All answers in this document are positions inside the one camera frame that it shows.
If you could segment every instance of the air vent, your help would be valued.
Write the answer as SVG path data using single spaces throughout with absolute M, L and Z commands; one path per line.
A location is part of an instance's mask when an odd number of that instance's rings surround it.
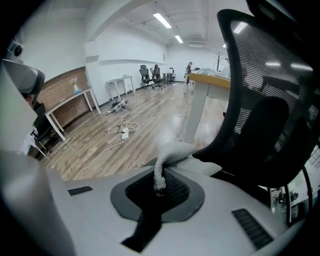
M 194 48 L 202 48 L 204 45 L 203 42 L 189 42 L 189 46 Z

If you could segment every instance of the brick wall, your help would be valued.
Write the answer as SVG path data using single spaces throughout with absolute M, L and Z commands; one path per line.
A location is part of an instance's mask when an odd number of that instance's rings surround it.
M 88 88 L 85 68 L 81 67 L 70 72 L 59 75 L 43 85 L 37 101 L 43 103 L 45 109 L 48 110 L 61 100 L 68 98 L 74 94 L 74 87 L 70 85 L 69 80 L 77 78 L 76 85 L 79 89 L 85 90 Z M 89 92 L 86 93 L 92 107 L 94 103 Z M 89 110 L 85 96 L 80 95 L 66 104 L 59 107 L 53 113 L 62 127 L 67 125 L 73 119 Z

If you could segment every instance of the ceiling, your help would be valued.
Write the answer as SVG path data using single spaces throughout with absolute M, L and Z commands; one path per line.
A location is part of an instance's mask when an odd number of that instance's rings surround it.
M 175 38 L 179 35 L 185 43 L 204 42 L 207 48 L 220 49 L 224 40 L 217 13 L 222 9 L 251 14 L 246 0 L 157 0 L 130 11 L 124 18 L 166 44 L 179 44 Z M 155 19 L 154 13 L 160 13 L 172 28 Z

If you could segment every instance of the fluorescent light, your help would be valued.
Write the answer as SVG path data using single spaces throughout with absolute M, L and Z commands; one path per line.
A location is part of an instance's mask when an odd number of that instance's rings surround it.
M 279 62 L 266 62 L 265 63 L 267 66 L 281 66 Z
M 313 68 L 308 66 L 308 65 L 304 65 L 304 64 L 299 64 L 299 63 L 292 63 L 291 67 L 294 69 L 300 69 L 300 70 L 310 70 L 313 71 Z
M 245 22 L 240 22 L 239 25 L 235 28 L 233 33 L 239 34 L 248 24 Z
M 180 44 L 182 44 L 182 43 L 183 43 L 183 41 L 181 40 L 180 36 L 175 35 L 175 38 L 179 41 L 179 43 L 180 43 Z
M 166 19 L 162 17 L 160 13 L 155 13 L 153 16 L 156 17 L 167 29 L 172 28 L 168 21 L 166 21 Z

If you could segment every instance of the white cable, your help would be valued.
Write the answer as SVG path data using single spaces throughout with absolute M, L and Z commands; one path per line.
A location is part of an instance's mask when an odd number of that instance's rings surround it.
M 138 108 L 138 110 L 135 111 L 133 114 L 137 115 L 137 114 L 142 113 L 143 110 L 141 110 L 141 109 L 139 108 L 139 106 L 138 106 L 138 104 L 137 104 L 137 102 L 136 102 L 136 95 L 134 95 L 134 103 L 135 103 L 136 107 Z M 135 129 L 134 127 L 128 127 L 128 124 L 136 124 L 139 129 L 134 133 L 134 135 L 132 135 L 132 136 L 129 137 L 128 139 L 122 141 L 121 143 L 116 143 L 116 144 L 112 145 L 111 147 L 109 147 L 109 148 L 105 149 L 104 151 L 102 151 L 102 152 L 100 153 L 100 155 L 99 155 L 96 159 L 94 159 L 94 160 L 92 161 L 92 163 L 90 163 L 90 165 L 89 165 L 88 167 L 83 168 L 82 170 L 79 171 L 79 173 L 78 173 L 78 174 L 76 175 L 76 177 L 74 178 L 74 181 L 78 178 L 78 176 L 80 175 L 80 173 L 81 173 L 82 171 L 90 168 L 90 166 L 92 166 L 92 164 L 93 164 L 99 157 L 101 157 L 104 152 L 106 152 L 107 150 L 112 149 L 113 147 L 115 147 L 115 146 L 117 146 L 117 145 L 121 145 L 121 144 L 125 143 L 126 141 L 132 139 L 132 138 L 140 131 L 140 126 L 139 126 L 139 124 L 138 124 L 137 122 L 127 122 L 127 119 L 123 119 L 123 117 L 124 117 L 125 115 L 126 115 L 126 118 L 127 118 L 130 114 L 131 114 L 131 112 L 130 112 L 129 114 L 124 114 L 123 116 L 121 116 L 121 121 L 120 121 L 120 123 L 116 123 L 116 124 L 112 125 L 112 126 L 108 129 L 108 134 L 110 134 L 110 135 L 111 135 L 111 134 L 115 134 L 115 133 L 119 134 L 119 133 L 120 133 L 120 130 L 122 130 L 123 128 L 128 128 L 129 131 L 135 131 L 136 129 Z M 119 129 L 118 131 L 110 132 L 110 130 L 111 130 L 113 127 L 115 127 L 115 126 L 120 127 L 120 129 Z

